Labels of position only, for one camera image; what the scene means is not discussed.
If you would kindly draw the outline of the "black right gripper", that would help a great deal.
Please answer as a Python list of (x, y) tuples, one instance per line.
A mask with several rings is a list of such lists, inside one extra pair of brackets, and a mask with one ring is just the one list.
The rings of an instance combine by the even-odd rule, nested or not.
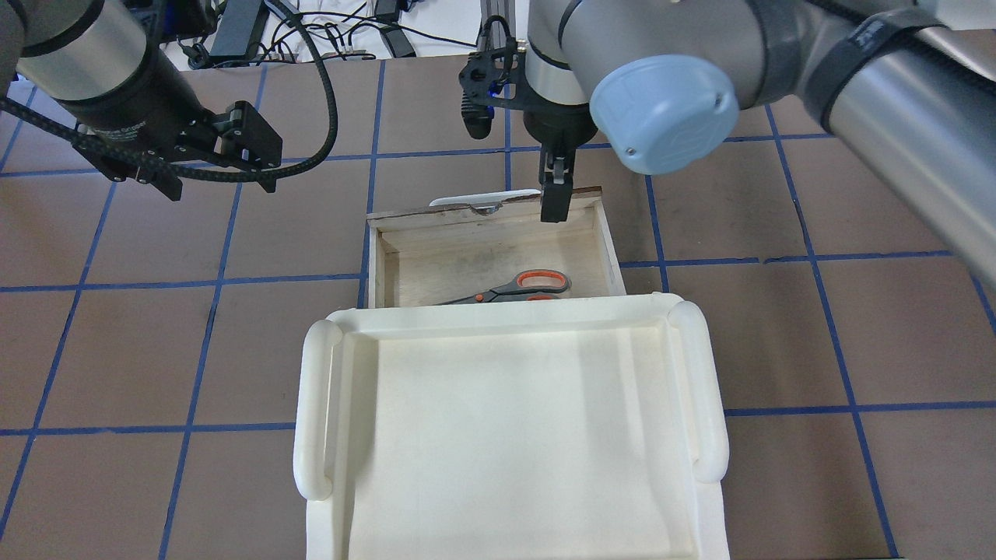
[[(529, 135), (540, 143), (541, 211), (544, 223), (568, 220), (576, 151), (598, 132), (587, 105), (570, 111), (524, 110), (523, 123)], [(555, 162), (562, 160), (563, 175), (555, 175)]]

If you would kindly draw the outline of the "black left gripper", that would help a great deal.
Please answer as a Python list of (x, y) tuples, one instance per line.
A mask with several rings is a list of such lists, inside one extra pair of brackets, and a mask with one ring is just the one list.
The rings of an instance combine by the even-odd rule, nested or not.
[[(99, 131), (84, 124), (78, 130), (104, 148), (130, 149), (165, 163), (207, 162), (252, 173), (275, 169), (283, 155), (281, 135), (246, 100), (232, 103), (219, 114), (204, 109), (196, 116), (181, 116), (174, 110), (156, 109), (145, 120), (118, 130)], [(171, 201), (181, 199), (184, 185), (177, 175), (127, 163), (78, 141), (72, 147), (109, 180), (136, 180), (152, 185)]]

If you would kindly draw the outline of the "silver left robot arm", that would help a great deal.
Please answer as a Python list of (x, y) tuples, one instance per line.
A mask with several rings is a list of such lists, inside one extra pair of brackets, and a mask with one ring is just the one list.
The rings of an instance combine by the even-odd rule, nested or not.
[(75, 118), (72, 142), (114, 181), (151, 184), (171, 201), (181, 178), (114, 155), (207, 162), (245, 173), (273, 170), (283, 141), (246, 102), (214, 113), (120, 1), (4, 1), (2, 74), (18, 73)]

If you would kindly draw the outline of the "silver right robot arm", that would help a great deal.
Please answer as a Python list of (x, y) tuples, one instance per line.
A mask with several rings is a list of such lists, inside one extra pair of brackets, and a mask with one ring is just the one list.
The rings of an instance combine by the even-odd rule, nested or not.
[(915, 1), (533, 1), (528, 82), (634, 173), (707, 156), (796, 96), (994, 284), (994, 61)]

